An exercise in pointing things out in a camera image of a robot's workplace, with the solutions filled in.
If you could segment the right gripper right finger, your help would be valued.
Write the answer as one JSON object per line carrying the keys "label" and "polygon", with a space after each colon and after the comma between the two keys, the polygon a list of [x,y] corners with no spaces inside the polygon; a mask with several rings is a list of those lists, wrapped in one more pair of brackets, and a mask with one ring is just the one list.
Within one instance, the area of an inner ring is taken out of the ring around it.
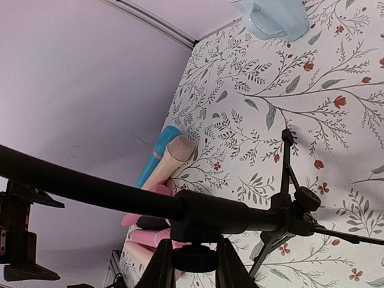
{"label": "right gripper right finger", "polygon": [[223,238],[217,245],[218,268],[215,272],[216,287],[258,288],[239,258],[232,243]]}

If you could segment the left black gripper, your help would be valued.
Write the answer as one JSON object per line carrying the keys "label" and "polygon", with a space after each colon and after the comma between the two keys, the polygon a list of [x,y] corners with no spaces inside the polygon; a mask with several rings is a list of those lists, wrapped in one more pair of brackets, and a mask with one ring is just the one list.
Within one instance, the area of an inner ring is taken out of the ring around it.
{"label": "left black gripper", "polygon": [[37,234],[29,231],[31,206],[35,203],[65,208],[45,191],[12,180],[1,192],[1,264],[7,282],[60,279],[56,272],[36,263]]}

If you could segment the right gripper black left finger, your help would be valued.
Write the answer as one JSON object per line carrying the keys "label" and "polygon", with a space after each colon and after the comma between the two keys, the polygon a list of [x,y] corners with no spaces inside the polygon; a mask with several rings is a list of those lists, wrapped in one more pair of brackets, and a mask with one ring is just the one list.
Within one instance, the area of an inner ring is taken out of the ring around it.
{"label": "right gripper black left finger", "polygon": [[161,240],[136,288],[174,287],[172,265],[173,245],[170,239]]}

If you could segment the black tripod shockmount stand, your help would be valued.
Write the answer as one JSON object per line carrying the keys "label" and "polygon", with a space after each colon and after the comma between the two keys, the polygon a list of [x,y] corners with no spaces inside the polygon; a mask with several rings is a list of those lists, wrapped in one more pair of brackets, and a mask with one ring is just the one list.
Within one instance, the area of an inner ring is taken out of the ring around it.
{"label": "black tripod shockmount stand", "polygon": [[[263,238],[262,250],[248,273],[251,278],[267,255],[290,236],[308,237],[319,233],[353,244],[383,244],[381,239],[335,232],[317,223],[312,213],[318,210],[321,201],[296,180],[290,165],[290,149],[293,145],[290,130],[283,130],[282,140],[281,190],[272,197],[268,210],[250,208],[241,202],[190,190],[162,199],[163,212],[160,215],[163,216],[155,217],[170,221],[172,240],[191,244],[190,248],[172,253],[175,268],[185,272],[216,270],[218,266],[214,260],[218,254],[202,251],[201,245],[218,245],[223,235],[240,234],[248,230],[259,231]],[[1,147],[1,176],[71,200],[122,212],[128,211],[129,191],[134,188],[66,169],[5,146]]]}

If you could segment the black microphone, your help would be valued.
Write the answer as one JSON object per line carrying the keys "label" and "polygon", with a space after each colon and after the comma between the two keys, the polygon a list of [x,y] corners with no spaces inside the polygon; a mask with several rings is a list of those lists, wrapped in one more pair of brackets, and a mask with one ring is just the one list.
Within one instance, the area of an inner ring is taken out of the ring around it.
{"label": "black microphone", "polygon": [[136,222],[136,226],[143,230],[161,231],[170,228],[170,224],[166,219],[150,216],[141,216]]}

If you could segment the beige pink microphone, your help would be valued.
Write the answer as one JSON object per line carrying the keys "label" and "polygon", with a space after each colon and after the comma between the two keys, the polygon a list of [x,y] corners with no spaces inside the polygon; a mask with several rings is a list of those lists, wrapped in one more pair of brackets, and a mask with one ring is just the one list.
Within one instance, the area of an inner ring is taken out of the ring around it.
{"label": "beige pink microphone", "polygon": [[177,136],[167,144],[164,155],[156,168],[142,185],[143,190],[164,184],[169,177],[183,164],[185,164],[194,152],[194,143],[185,136]]}

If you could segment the blue microphone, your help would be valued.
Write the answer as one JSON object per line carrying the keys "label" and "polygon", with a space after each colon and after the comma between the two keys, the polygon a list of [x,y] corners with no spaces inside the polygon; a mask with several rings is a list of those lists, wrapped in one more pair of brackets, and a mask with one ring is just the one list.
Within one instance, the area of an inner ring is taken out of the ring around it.
{"label": "blue microphone", "polygon": [[149,160],[147,161],[136,182],[137,188],[142,188],[146,180],[149,178],[150,174],[153,172],[153,170],[157,167],[160,160],[162,159],[167,145],[174,138],[180,135],[181,131],[174,126],[168,125],[164,128],[155,143],[154,149],[152,150],[152,154],[150,155]]}

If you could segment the pink microphone back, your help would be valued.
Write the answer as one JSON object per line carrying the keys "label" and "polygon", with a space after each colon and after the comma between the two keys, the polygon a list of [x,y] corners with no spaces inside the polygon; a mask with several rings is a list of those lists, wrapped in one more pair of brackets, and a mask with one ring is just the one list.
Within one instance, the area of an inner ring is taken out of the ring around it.
{"label": "pink microphone back", "polygon": [[129,234],[129,238],[135,243],[157,248],[162,240],[170,239],[170,232],[170,229],[161,231],[134,230]]}

